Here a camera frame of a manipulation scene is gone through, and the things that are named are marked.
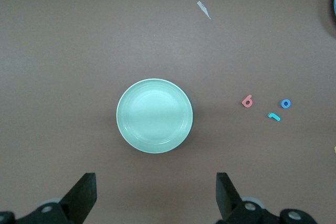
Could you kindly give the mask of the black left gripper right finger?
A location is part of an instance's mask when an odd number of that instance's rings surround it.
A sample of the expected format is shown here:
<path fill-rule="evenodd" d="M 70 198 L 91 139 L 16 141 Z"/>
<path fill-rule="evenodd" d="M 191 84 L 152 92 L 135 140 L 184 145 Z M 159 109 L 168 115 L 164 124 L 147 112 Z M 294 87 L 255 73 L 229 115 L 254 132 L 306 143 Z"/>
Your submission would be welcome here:
<path fill-rule="evenodd" d="M 311 215 L 298 209 L 284 209 L 275 216 L 255 202 L 242 200 L 227 173 L 216 174 L 216 202 L 222 217 L 218 223 L 316 223 Z"/>

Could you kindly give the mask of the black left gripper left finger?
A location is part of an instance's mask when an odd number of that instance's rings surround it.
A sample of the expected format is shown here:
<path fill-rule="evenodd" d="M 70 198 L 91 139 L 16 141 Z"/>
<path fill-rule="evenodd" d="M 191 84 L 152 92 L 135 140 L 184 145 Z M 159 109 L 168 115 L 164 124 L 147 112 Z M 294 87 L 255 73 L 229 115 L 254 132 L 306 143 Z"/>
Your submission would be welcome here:
<path fill-rule="evenodd" d="M 85 173 L 60 201 L 45 203 L 19 219 L 2 211 L 1 223 L 84 223 L 96 201 L 96 174 Z"/>

